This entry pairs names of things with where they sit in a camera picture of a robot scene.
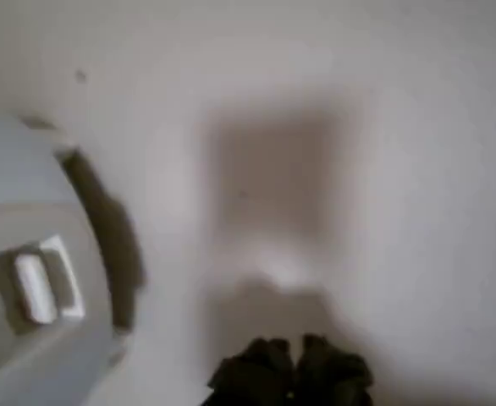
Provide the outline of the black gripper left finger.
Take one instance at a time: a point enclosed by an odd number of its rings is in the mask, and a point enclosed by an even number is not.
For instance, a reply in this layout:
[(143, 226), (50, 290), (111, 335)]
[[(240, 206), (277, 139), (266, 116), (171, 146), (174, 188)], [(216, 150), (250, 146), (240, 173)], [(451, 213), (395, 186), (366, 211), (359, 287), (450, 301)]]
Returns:
[(222, 359), (207, 387), (204, 405), (291, 405), (295, 367), (290, 343), (282, 337), (253, 339)]

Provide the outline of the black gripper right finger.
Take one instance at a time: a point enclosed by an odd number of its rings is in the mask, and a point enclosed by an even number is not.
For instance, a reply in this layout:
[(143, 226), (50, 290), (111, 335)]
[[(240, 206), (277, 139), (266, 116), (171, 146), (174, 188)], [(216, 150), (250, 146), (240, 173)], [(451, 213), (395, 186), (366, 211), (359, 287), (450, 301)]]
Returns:
[(295, 368), (295, 405), (372, 405), (373, 383), (362, 356), (336, 347), (323, 335), (303, 336)]

